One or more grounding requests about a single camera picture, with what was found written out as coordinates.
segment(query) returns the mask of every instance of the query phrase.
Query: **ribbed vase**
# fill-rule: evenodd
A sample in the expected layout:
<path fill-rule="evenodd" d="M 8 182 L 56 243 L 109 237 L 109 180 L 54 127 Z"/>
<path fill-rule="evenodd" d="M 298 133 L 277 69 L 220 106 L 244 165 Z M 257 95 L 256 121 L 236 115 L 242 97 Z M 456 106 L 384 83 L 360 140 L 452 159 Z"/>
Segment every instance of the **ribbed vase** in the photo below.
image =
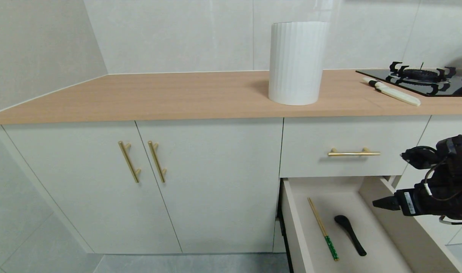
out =
<path fill-rule="evenodd" d="M 327 22 L 272 25 L 269 99 L 288 105 L 318 100 L 327 34 Z"/>

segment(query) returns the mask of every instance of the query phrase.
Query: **chopsticks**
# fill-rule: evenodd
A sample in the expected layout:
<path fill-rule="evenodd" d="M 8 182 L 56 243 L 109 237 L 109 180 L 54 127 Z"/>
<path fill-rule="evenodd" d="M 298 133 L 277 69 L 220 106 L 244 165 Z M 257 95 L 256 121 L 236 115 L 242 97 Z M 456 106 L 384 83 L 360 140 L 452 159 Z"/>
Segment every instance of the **chopsticks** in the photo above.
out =
<path fill-rule="evenodd" d="M 309 200 L 310 207 L 312 211 L 314 212 L 314 216 L 316 216 L 317 223 L 319 224 L 319 227 L 321 228 L 321 232 L 324 235 L 325 242 L 327 243 L 328 249 L 330 250 L 330 253 L 332 254 L 332 258 L 334 261 L 339 260 L 339 256 L 337 255 L 337 252 L 335 252 L 334 245 L 332 244 L 332 241 L 330 240 L 330 237 L 327 235 L 327 232 L 325 231 L 324 224 L 322 223 L 321 218 L 319 217 L 319 213 L 316 210 L 316 207 L 314 206 L 314 203 L 312 203 L 312 200 L 310 197 L 307 198 Z"/>

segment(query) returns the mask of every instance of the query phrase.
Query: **open drawer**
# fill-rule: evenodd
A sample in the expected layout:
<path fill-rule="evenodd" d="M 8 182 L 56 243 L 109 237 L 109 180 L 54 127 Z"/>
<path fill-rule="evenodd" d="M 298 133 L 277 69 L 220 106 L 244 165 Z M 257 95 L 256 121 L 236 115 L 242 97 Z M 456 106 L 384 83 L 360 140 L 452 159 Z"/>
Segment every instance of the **open drawer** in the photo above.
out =
<path fill-rule="evenodd" d="M 372 201 L 394 189 L 382 177 L 284 179 L 281 212 L 289 262 L 295 273 L 456 273 L 462 266 L 413 217 L 377 209 Z M 334 261 L 311 210 L 314 202 L 339 256 Z M 359 256 L 334 216 L 345 215 L 368 253 Z"/>

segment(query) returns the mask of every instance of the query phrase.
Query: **gas stove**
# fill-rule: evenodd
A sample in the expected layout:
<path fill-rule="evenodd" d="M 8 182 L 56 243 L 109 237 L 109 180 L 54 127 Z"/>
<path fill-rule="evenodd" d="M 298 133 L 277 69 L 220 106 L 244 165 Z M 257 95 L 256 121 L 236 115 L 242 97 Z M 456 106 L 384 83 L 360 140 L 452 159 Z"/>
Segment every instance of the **gas stove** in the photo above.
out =
<path fill-rule="evenodd" d="M 364 69 L 356 72 L 427 97 L 462 97 L 462 69 L 412 69 L 401 64 L 392 62 L 389 70 Z"/>

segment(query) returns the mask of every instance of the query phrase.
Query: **drawer handle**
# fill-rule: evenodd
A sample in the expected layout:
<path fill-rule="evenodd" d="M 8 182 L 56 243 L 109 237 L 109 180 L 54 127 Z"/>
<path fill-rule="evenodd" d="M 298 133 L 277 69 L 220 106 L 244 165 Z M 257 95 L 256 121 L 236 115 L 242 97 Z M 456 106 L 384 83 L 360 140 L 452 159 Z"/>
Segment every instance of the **drawer handle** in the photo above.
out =
<path fill-rule="evenodd" d="M 158 143 L 153 144 L 152 141 L 148 142 L 148 147 L 150 147 L 150 151 L 152 152 L 152 157 L 153 161 L 155 161 L 155 164 L 157 165 L 157 170 L 159 171 L 160 179 L 162 180 L 162 183 L 165 183 L 165 174 L 167 173 L 167 169 L 162 169 L 160 167 L 159 159 L 157 158 L 157 153 L 155 150 L 157 150 L 157 147 L 159 146 Z"/>
<path fill-rule="evenodd" d="M 366 155 L 368 157 L 372 155 L 381 155 L 380 152 L 371 152 L 368 148 L 364 147 L 361 152 L 337 152 L 337 149 L 332 148 L 327 154 L 329 157 L 358 157 Z"/>
<path fill-rule="evenodd" d="M 123 144 L 123 141 L 119 141 L 118 145 L 120 146 L 121 152 L 123 153 L 123 157 L 125 157 L 125 160 L 127 161 L 128 167 L 130 168 L 130 171 L 132 172 L 132 175 L 135 179 L 135 183 L 138 183 L 138 175 L 141 172 L 141 169 L 138 168 L 137 170 L 134 169 L 134 166 L 132 164 L 132 161 L 130 160 L 130 157 L 128 156 L 128 150 L 132 146 L 131 143 L 127 143 L 126 145 Z"/>

